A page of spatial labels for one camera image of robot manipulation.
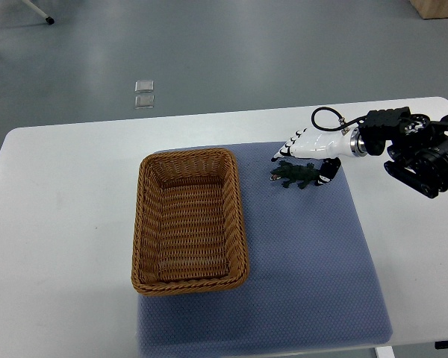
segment robotic hand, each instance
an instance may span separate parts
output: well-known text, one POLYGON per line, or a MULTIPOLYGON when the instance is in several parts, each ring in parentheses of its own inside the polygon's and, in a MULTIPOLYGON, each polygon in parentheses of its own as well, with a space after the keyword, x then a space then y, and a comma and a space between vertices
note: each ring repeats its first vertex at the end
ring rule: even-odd
POLYGON ((330 110, 337 114, 340 126, 344 126, 341 132, 322 131, 318 127, 297 131, 295 136, 291 137, 271 159, 273 162, 282 157, 324 159, 320 167, 319 179, 315 181, 317 186, 328 183, 335 177, 341 165, 338 156, 363 157, 367 155, 358 128, 349 129, 345 119, 336 110, 329 107, 317 108, 312 113, 314 126, 315 114, 321 110, 330 110))
POLYGON ((316 185, 331 181, 340 168, 340 155, 363 157, 380 155, 387 140, 392 161, 384 164, 388 174, 409 187, 434 198, 448 190, 448 116, 431 122, 423 114, 411 114, 408 107, 395 110, 371 110, 349 123, 336 110, 317 108, 311 117, 313 128, 297 131, 274 154, 282 157, 324 159, 316 185), (315 114, 329 110, 338 116, 340 126, 322 128, 315 114))

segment blue mat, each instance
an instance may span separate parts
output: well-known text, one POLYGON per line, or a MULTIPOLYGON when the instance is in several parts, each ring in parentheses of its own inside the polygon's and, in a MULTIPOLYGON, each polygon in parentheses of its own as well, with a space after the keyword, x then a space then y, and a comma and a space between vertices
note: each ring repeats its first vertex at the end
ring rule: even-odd
MULTIPOLYGON (((224 145, 240 175, 250 274, 240 287, 139 297, 142 357, 220 357, 354 345, 392 334, 345 175, 288 189, 270 181, 281 143, 224 145)), ((305 165, 307 161, 286 159, 305 165)), ((320 161, 313 161, 316 168, 320 161)))

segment toy crocodile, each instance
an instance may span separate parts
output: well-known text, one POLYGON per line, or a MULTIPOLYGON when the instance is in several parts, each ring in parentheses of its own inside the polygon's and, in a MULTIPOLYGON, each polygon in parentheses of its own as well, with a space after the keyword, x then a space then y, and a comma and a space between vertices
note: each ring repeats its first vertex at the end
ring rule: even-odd
POLYGON ((295 166, 281 160, 279 167, 270 172, 272 176, 270 180, 278 180, 286 178, 288 180, 282 182, 284 188, 288 188, 290 184, 295 183, 297 180, 302 180, 297 186, 300 189, 304 189, 311 181, 319 179, 319 171, 314 169, 314 164, 307 163, 307 166, 295 166))

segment brown wicker basket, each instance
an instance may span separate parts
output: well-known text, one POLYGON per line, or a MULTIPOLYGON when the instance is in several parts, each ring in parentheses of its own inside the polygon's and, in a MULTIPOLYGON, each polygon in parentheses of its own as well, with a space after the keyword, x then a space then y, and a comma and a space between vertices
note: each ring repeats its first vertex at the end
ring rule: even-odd
POLYGON ((137 185, 134 288, 150 296, 218 291, 248 274, 234 155, 211 148, 146 157, 137 185))

